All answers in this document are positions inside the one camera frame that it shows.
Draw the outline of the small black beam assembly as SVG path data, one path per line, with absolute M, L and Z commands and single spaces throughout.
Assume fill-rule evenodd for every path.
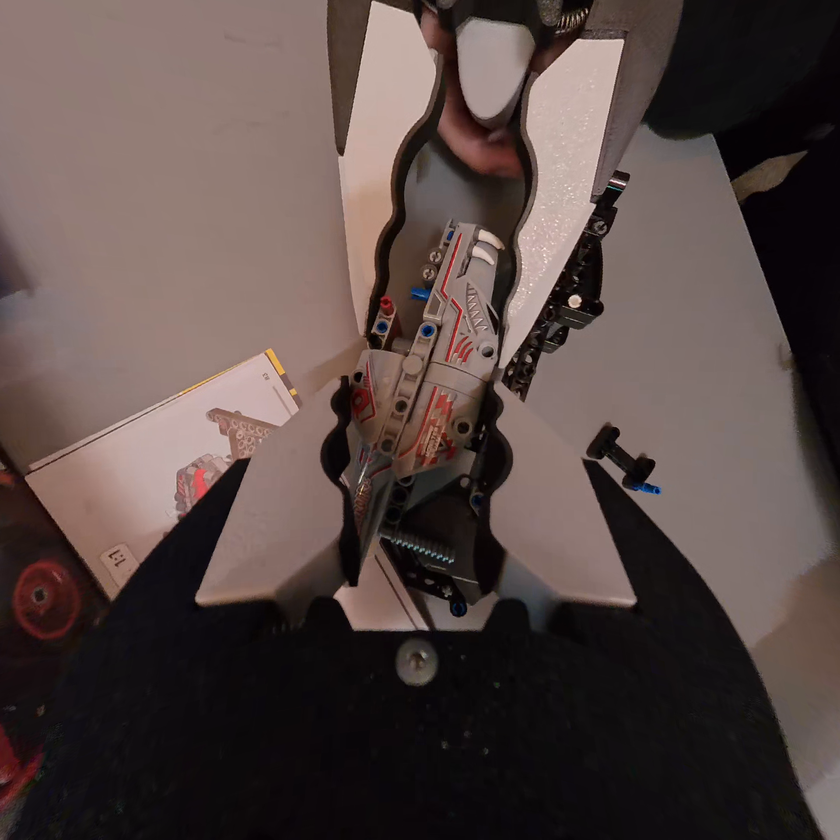
M 660 495 L 661 487 L 648 481 L 656 467 L 655 460 L 645 454 L 631 456 L 617 443 L 619 435 L 618 427 L 605 423 L 589 443 L 586 457 L 593 460 L 606 459 L 618 467 L 624 473 L 622 485 L 626 490 Z

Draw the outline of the grey red brick model car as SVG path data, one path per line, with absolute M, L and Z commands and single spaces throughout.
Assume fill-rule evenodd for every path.
M 449 218 L 407 312 L 380 297 L 350 375 L 348 481 L 361 547 L 383 551 L 431 627 L 473 622 L 500 599 L 480 590 L 474 549 L 487 393 L 506 387 L 492 302 L 504 256 L 485 225 Z

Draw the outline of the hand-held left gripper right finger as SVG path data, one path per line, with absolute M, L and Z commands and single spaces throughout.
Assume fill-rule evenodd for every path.
M 488 431 L 474 563 L 484 594 L 527 607 L 632 607 L 637 598 L 583 458 L 506 387 Z

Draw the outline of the grey desk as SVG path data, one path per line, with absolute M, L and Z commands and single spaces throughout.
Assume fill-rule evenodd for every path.
M 2 392 L 2 438 L 36 454 L 280 340 L 292 380 L 350 344 L 325 2 L 2 2 L 2 231 L 45 289 L 41 378 Z M 335 600 L 281 630 L 263 602 L 193 603 L 256 467 L 237 467 L 141 564 L 61 687 L 22 838 L 821 838 L 748 640 L 759 549 L 816 511 L 780 482 L 783 406 L 761 396 L 780 330 L 722 167 L 701 141 L 631 188 L 610 257 L 664 291 L 663 327 L 594 341 L 658 371 L 642 419 L 665 448 L 665 513 L 603 468 L 585 489 L 637 585 L 632 610 L 571 604 L 537 633 L 504 601 L 478 631 L 420 633 L 426 686 L 396 673 L 414 635 L 354 631 Z

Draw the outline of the person's right hand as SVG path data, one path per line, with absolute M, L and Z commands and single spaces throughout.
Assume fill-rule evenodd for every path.
M 455 35 L 448 32 L 429 2 L 422 2 L 420 28 L 428 48 L 443 60 L 444 106 L 437 136 L 461 163 L 479 175 L 522 175 L 516 144 L 507 128 L 487 129 L 467 108 L 461 90 Z

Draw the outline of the black toy set box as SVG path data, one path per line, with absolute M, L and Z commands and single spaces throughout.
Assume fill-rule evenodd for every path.
M 107 600 L 15 467 L 1 465 L 2 810 L 34 779 L 50 707 Z

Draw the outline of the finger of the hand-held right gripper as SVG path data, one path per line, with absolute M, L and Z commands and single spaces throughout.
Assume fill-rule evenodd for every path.
M 443 59 L 427 46 L 414 15 L 373 2 L 339 157 L 359 347 L 367 346 L 379 297 L 396 287 L 391 256 L 406 221 L 406 180 L 443 96 Z
M 502 313 L 502 368 L 529 335 L 592 214 L 623 50 L 622 37 L 578 39 L 528 84 L 521 140 L 529 179 L 512 239 L 517 270 Z

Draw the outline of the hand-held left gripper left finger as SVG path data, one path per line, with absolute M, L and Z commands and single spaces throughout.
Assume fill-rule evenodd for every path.
M 359 583 L 363 562 L 342 474 L 350 381 L 322 388 L 251 457 L 195 600 L 309 607 Z

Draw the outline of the open instruction booklet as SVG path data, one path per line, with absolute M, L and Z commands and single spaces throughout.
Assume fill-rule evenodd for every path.
M 267 350 L 31 465 L 26 481 L 113 603 L 165 536 L 197 523 L 193 510 L 225 473 L 247 468 L 303 406 Z M 430 629 L 383 551 L 362 557 L 359 583 L 334 594 L 352 628 Z M 279 609 L 299 623 L 308 607 Z

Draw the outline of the person's right forearm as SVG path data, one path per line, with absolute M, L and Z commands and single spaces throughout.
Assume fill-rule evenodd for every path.
M 816 67 L 838 15 L 838 1 L 685 1 L 644 123 L 686 140 L 750 121 Z

